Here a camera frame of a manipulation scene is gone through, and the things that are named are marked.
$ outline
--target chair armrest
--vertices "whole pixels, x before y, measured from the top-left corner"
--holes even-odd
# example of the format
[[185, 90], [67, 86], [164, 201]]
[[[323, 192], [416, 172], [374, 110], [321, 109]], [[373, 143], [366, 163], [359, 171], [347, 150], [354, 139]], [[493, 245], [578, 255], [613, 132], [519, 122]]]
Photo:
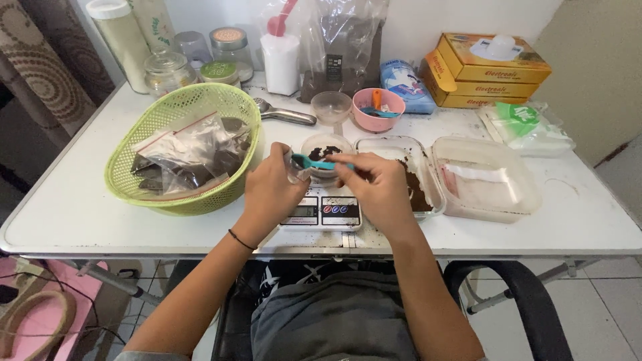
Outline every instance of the chair armrest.
[[562, 324], [550, 295], [530, 269], [517, 261], [452, 261], [444, 271], [448, 291], [461, 306], [459, 288], [472, 271], [488, 267], [508, 285], [514, 298], [535, 361], [572, 361]]

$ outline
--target digital kitchen scale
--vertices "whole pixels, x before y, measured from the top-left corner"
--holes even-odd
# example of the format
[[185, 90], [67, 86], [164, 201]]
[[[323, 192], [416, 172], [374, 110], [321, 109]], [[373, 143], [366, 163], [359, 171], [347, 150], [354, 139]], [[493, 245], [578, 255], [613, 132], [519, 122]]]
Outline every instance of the digital kitchen scale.
[[348, 187], [337, 188], [334, 178], [311, 178], [306, 196], [279, 227], [307, 232], [354, 232], [361, 228], [361, 206]]

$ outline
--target teal plastic spoon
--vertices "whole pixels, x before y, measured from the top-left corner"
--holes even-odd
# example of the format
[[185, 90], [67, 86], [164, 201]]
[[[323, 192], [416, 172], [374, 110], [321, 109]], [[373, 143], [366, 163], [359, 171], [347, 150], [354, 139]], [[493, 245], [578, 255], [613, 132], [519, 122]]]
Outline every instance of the teal plastic spoon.
[[[303, 155], [303, 154], [298, 154], [298, 153], [293, 153], [292, 154], [292, 159], [297, 162], [298, 165], [302, 166], [303, 169], [308, 169], [310, 167], [316, 167], [316, 168], [321, 168], [321, 169], [326, 169], [326, 170], [334, 170], [334, 165], [336, 163], [332, 162], [321, 162], [321, 161], [313, 161], [310, 159], [308, 156]], [[352, 164], [346, 164], [348, 168], [354, 170], [354, 166]]]

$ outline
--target person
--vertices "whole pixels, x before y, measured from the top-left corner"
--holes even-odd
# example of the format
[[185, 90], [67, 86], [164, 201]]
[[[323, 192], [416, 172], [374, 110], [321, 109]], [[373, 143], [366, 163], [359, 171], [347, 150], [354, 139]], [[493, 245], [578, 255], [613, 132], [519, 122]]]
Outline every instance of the person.
[[[117, 361], [189, 360], [251, 248], [308, 190], [309, 180], [288, 180], [283, 155], [289, 149], [273, 143], [270, 155], [248, 172], [245, 207], [232, 232], [156, 307]], [[403, 166], [368, 153], [327, 158], [339, 163], [337, 185], [352, 191], [390, 242], [396, 276], [340, 272], [317, 283], [279, 287], [252, 315], [254, 360], [485, 360], [413, 216]]]

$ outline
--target green label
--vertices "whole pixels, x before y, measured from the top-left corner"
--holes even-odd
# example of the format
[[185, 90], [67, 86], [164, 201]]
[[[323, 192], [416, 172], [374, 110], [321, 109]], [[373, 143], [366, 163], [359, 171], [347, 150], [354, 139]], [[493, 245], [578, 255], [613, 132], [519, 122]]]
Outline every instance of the green label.
[[497, 106], [498, 116], [507, 122], [506, 127], [513, 131], [517, 137], [527, 135], [539, 123], [537, 111], [526, 105], [496, 101], [495, 106]]
[[231, 62], [209, 62], [201, 67], [201, 74], [210, 79], [227, 78], [235, 72], [236, 64]]

